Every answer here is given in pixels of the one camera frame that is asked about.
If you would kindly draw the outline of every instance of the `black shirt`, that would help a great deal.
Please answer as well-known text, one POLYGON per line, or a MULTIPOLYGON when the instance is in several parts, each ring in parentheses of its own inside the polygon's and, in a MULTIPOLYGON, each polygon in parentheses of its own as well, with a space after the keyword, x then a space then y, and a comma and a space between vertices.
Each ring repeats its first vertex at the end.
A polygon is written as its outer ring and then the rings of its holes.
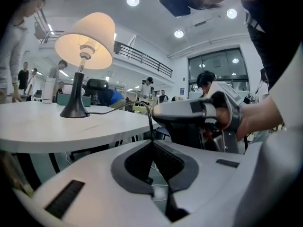
POLYGON ((160 103, 163 103, 164 102, 164 98, 167 98, 167 101, 169 100, 169 97, 168 96, 166 96, 166 95, 161 95, 160 96, 160 99, 159 99, 159 101, 160 101, 160 103))
POLYGON ((281 77, 303 40, 301 0, 242 1, 243 7, 265 33, 248 26, 265 68, 269 87, 281 77))
POLYGON ((19 72, 18 81, 20 81, 19 82, 19 89, 26 89, 27 88, 28 70, 27 71, 21 70, 19 72))

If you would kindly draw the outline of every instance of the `black slot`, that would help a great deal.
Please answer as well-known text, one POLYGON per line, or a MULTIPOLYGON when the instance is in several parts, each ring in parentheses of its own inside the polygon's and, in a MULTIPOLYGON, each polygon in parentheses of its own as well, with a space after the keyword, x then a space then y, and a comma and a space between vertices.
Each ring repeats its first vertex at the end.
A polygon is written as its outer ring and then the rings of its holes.
POLYGON ((85 183, 72 180, 45 208, 47 212, 57 218, 62 218, 72 202, 75 200, 85 183))
POLYGON ((223 159, 218 159, 216 163, 224 165, 224 166, 230 166, 233 168, 237 168, 239 166, 239 162, 234 162, 234 161, 228 161, 228 160, 223 160, 223 159))

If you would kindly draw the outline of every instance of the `table leg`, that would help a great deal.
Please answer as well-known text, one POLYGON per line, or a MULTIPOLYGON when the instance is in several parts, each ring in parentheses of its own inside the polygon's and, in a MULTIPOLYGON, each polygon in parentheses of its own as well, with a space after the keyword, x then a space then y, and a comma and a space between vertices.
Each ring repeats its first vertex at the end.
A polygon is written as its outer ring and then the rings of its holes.
POLYGON ((59 169, 59 166, 57 164, 55 154, 54 153, 49 153, 48 155, 49 155, 49 158, 51 159, 51 162, 52 162, 52 165, 53 165, 53 168, 54 168, 55 172, 59 173, 60 169, 59 169))
POLYGON ((28 183, 35 191, 41 185, 41 181, 35 171, 30 155, 17 153, 17 158, 28 183))

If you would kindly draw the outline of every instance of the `person in blue shirt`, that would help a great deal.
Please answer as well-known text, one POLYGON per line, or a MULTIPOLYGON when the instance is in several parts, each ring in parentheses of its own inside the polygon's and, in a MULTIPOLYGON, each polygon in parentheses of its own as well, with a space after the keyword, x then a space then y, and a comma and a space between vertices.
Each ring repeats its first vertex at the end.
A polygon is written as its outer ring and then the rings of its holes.
POLYGON ((98 91, 98 100, 101 106, 111 108, 119 108, 125 104, 125 99, 121 93, 111 88, 104 91, 98 91))

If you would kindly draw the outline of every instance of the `balcony railing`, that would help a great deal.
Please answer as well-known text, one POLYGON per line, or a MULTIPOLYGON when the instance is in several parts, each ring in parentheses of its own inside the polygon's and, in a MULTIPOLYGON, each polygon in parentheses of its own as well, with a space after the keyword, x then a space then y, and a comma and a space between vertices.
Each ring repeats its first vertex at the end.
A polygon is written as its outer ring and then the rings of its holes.
MULTIPOLYGON (((53 43, 55 42, 60 35, 63 34, 64 31, 61 30, 54 30, 48 31, 46 33, 45 38, 41 41, 42 44, 53 43)), ((144 54, 143 52, 130 47, 126 44, 121 42, 115 41, 114 44, 114 53, 117 55, 124 56, 128 59, 133 59, 139 61, 141 64, 150 66, 156 69, 158 72, 164 73, 165 75, 171 78, 172 69, 164 65, 163 63, 159 62, 158 60, 152 58, 151 56, 144 54)))

